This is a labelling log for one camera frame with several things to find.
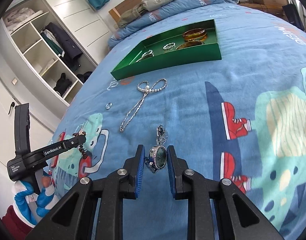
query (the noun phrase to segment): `watch bezel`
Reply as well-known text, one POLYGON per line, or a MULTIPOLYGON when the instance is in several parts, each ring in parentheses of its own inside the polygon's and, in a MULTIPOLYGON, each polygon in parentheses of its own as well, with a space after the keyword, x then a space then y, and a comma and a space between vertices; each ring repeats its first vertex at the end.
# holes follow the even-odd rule
POLYGON ((166 153, 166 160, 167 160, 167 151, 166 151, 166 148, 163 146, 163 145, 155 145, 151 148, 150 150, 150 157, 152 157, 153 159, 153 165, 154 165, 154 168, 158 169, 158 170, 161 170, 165 167, 167 161, 164 163, 163 167, 159 167, 157 165, 157 162, 156 162, 156 154, 157 154, 157 150, 159 148, 163 148, 165 150, 165 153, 166 153))

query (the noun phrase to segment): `gloved hand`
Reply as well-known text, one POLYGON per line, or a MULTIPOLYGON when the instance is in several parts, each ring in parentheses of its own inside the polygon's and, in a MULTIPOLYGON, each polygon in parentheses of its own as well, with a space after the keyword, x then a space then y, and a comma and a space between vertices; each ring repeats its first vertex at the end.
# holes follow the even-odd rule
MULTIPOLYGON (((54 194, 54 185, 51 182, 51 177, 43 172, 42 184, 44 188, 41 190, 41 193, 37 197, 37 215, 40 217, 44 217, 52 207, 59 201, 58 197, 54 194)), ((13 209, 15 214, 23 221, 25 224, 33 228, 37 221, 32 215, 32 212, 28 206, 26 196, 28 198, 32 198, 30 195, 35 195, 33 187, 30 183, 26 181, 16 181, 13 187, 14 196, 14 204, 13 209)))

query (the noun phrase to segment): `silver necklace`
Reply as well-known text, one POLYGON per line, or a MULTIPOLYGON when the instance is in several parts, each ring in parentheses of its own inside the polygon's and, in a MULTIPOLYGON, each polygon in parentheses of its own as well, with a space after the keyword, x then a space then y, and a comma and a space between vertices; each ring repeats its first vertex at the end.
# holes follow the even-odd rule
POLYGON ((137 85, 137 89, 138 89, 139 91, 143 92, 144 95, 143 95, 143 97, 136 103, 136 105, 133 106, 132 109, 126 114, 126 116, 125 116, 125 118, 124 118, 124 120, 123 120, 123 122, 122 122, 122 124, 121 124, 121 126, 120 126, 120 132, 123 132, 123 131, 124 131, 125 127, 129 124, 129 122, 130 122, 130 121, 133 119, 133 117, 136 115, 136 113, 138 112, 138 110, 139 110, 140 107, 142 106, 145 97, 146 97, 149 93, 155 93, 155 92, 159 92, 159 91, 163 90, 163 89, 166 87, 166 85, 167 85, 167 80, 166 80, 165 78, 161 78, 161 79, 159 79, 158 81, 156 81, 156 82, 154 83, 154 85, 153 85, 151 88, 150 88, 150 86, 149 86, 149 82, 148 82, 148 81, 142 81, 140 84, 137 85), (155 86, 158 82, 160 82, 160 81, 162 81, 162 80, 164 80, 164 82, 165 82, 164 86, 162 86, 161 88, 158 88, 158 89, 154 89, 154 86, 155 86), (140 88, 140 85, 143 84, 143 83, 146 83, 146 84, 147 84, 146 87, 145 87, 144 89, 143 89, 143 88, 140 88), (126 124, 124 125, 124 123, 125 123, 127 117, 129 116, 129 114, 130 114, 135 108, 136 108, 136 110, 135 110, 134 114, 131 116, 131 118, 130 118, 130 119, 126 122, 126 124))

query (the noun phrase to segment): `blue blanket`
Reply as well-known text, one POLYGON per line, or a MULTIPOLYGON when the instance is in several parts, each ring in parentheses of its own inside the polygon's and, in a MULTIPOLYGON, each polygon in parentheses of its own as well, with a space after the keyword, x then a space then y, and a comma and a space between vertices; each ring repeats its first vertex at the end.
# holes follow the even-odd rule
POLYGON ((123 29, 118 29, 116 33, 109 39, 109 47, 113 48, 116 44, 120 43, 126 37, 141 30, 142 28, 159 22, 167 17, 195 9, 198 7, 206 6, 208 4, 216 3, 238 3, 239 0, 175 0, 161 8, 148 12, 141 18, 131 22, 123 29))
MULTIPOLYGON (((83 85, 53 141, 85 130, 88 158, 70 150, 53 177, 63 196, 82 176, 106 177, 156 144, 166 145, 206 178, 230 178, 287 240, 306 226, 306 33, 273 15, 221 3, 168 17, 117 44, 83 85), (222 60, 170 67, 116 81, 110 71, 143 39, 215 19, 222 60), (160 78, 123 133, 125 114, 143 96, 136 88, 160 78), (107 103, 112 107, 105 109, 107 103)), ((167 169, 144 168, 136 201, 124 201, 124 239, 186 239, 187 201, 175 201, 167 169), (145 233, 145 228, 158 228, 145 233)))

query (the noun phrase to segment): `door handle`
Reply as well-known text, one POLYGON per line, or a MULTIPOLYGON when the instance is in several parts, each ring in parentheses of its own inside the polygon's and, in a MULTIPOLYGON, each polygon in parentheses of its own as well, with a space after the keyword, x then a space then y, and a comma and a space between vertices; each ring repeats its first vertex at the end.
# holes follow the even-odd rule
POLYGON ((11 108, 14 107, 14 106, 15 106, 15 102, 12 102, 11 105, 10 105, 10 110, 9 110, 8 115, 11 113, 11 108))

